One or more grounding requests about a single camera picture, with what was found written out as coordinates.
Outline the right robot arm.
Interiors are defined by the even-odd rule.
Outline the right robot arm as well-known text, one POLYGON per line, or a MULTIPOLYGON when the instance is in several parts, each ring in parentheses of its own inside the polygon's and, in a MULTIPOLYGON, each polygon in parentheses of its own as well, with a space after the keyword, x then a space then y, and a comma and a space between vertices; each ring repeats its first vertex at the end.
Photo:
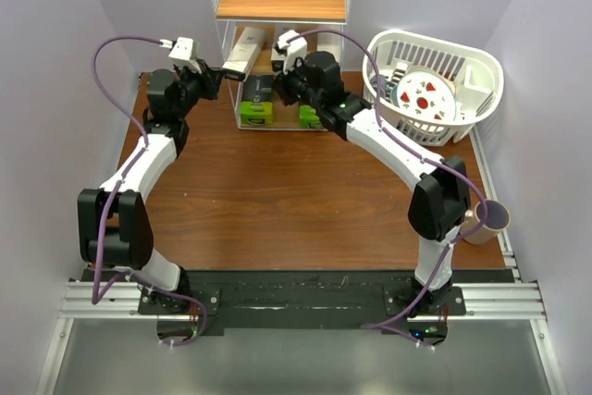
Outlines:
POLYGON ((470 204, 465 163, 457 156, 441 160, 379 122, 373 105, 346 90, 339 63, 329 52, 299 56, 281 50, 272 67, 284 104, 312 107, 325 130, 367 151, 412 192, 408 219, 419 237, 419 254, 413 297, 403 312, 435 313, 450 287, 453 244, 470 204))

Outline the black green razor box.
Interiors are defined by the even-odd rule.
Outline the black green razor box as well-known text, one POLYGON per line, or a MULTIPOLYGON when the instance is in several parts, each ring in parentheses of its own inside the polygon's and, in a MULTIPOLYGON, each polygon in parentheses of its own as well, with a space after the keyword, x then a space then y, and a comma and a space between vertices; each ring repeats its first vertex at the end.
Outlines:
POLYGON ((315 110, 311 106, 304 104, 299 105, 299 125, 301 129, 306 130, 320 130, 323 128, 315 110))
POLYGON ((240 123, 264 126, 273 123, 272 75, 250 75, 242 84, 240 98, 240 123))

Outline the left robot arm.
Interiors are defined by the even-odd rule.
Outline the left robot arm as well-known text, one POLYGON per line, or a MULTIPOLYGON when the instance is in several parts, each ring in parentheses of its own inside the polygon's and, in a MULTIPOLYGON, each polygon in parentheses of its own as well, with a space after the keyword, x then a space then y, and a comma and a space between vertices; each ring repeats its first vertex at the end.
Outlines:
POLYGON ((146 201, 156 182, 174 163, 189 136, 187 115, 199 100, 215 100, 224 71, 203 60, 197 69, 158 69, 146 81, 147 106, 138 125, 138 143, 118 171, 100 187, 84 189, 77 201, 80 256, 94 267, 92 303, 99 303, 117 277, 146 286, 149 302, 171 314, 195 307, 186 271, 154 246, 146 201))

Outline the silver box with H logo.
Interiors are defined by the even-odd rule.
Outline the silver box with H logo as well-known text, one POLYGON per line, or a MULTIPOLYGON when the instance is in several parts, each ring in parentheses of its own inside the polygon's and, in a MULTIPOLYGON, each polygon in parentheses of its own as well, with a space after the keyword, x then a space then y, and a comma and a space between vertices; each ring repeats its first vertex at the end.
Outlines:
POLYGON ((285 56, 278 51, 278 43, 280 37, 289 30, 290 27, 287 24, 278 24, 275 27, 270 55, 271 68, 274 73, 277 73, 283 69, 285 56))

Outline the narrow silver razor box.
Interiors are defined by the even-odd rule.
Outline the narrow silver razor box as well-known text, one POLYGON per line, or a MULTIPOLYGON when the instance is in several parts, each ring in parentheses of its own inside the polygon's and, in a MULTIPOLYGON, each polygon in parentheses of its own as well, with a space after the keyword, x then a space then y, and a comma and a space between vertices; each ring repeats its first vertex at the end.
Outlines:
POLYGON ((332 54, 336 61, 341 64, 342 58, 342 37, 331 31, 341 31, 341 26, 325 26, 324 32, 317 34, 317 51, 325 51, 332 54))

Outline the small silver box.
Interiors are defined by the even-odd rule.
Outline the small silver box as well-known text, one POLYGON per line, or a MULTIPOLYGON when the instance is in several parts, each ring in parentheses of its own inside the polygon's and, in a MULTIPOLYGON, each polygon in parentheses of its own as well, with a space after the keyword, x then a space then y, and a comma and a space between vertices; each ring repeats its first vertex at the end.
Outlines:
POLYGON ((226 79, 245 81, 265 44, 265 30, 245 27, 222 66, 226 79))

